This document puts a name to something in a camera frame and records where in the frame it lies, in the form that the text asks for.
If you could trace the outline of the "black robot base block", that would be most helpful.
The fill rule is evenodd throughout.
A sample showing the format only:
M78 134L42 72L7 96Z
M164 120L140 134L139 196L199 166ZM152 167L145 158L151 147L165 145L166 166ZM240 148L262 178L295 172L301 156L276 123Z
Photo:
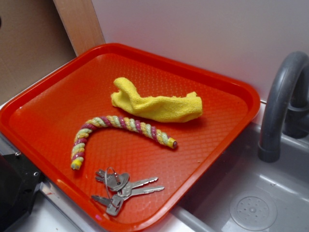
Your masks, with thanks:
M41 171L23 154L0 157L0 230L10 231L31 215Z

